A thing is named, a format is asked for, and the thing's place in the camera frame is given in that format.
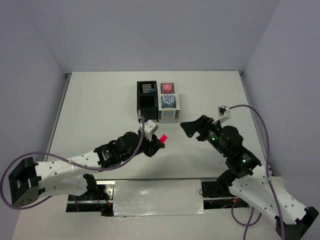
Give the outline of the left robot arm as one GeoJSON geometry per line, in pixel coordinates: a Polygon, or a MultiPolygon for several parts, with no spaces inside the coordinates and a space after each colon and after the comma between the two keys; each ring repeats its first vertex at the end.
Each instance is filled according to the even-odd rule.
{"type": "Polygon", "coordinates": [[[11,201],[4,192],[2,201],[11,209],[31,209],[58,195],[82,195],[91,200],[98,187],[93,173],[117,170],[143,153],[153,157],[165,147],[167,136],[158,138],[146,132],[126,132],[116,140],[79,156],[64,158],[48,152],[28,152],[12,161],[13,170],[6,168],[0,181],[9,180],[11,201]],[[35,155],[52,157],[52,161],[34,161],[35,155]]]}

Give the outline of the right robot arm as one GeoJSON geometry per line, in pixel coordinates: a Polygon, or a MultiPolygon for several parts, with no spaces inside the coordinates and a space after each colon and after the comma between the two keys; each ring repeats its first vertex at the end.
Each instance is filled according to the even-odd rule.
{"type": "Polygon", "coordinates": [[[198,133],[199,142],[209,142],[224,158],[227,170],[217,179],[217,190],[223,196],[237,196],[259,211],[280,237],[300,240],[314,223],[319,212],[290,195],[263,163],[243,146],[243,137],[234,126],[202,115],[195,121],[180,123],[186,136],[198,133]]]}

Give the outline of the pink cylindrical tube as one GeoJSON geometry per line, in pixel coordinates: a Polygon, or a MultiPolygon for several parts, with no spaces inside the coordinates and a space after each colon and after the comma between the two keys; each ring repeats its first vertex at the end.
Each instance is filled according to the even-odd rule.
{"type": "Polygon", "coordinates": [[[162,90],[164,94],[170,94],[173,91],[173,86],[170,83],[166,83],[162,86],[162,90]]]}

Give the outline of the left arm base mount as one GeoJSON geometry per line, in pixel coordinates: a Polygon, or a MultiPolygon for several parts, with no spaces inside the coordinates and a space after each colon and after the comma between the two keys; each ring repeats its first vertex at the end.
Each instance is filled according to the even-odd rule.
{"type": "Polygon", "coordinates": [[[84,174],[85,192],[69,195],[67,213],[99,213],[103,217],[114,216],[115,182],[97,181],[92,174],[84,174]]]}

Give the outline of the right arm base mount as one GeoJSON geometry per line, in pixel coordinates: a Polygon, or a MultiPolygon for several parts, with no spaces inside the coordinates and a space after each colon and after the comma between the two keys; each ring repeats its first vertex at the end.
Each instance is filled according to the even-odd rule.
{"type": "Polygon", "coordinates": [[[203,199],[205,210],[231,209],[235,204],[236,208],[248,208],[249,205],[237,196],[232,195],[228,190],[219,189],[215,178],[203,178],[199,194],[203,199]]]}

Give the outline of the pink highlighter marker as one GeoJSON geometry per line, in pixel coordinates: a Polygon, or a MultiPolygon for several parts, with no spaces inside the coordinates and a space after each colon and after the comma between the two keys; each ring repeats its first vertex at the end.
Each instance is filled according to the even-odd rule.
{"type": "Polygon", "coordinates": [[[168,137],[167,137],[165,134],[163,134],[163,135],[159,138],[159,141],[160,141],[162,144],[164,144],[167,139],[168,139],[168,137]]]}

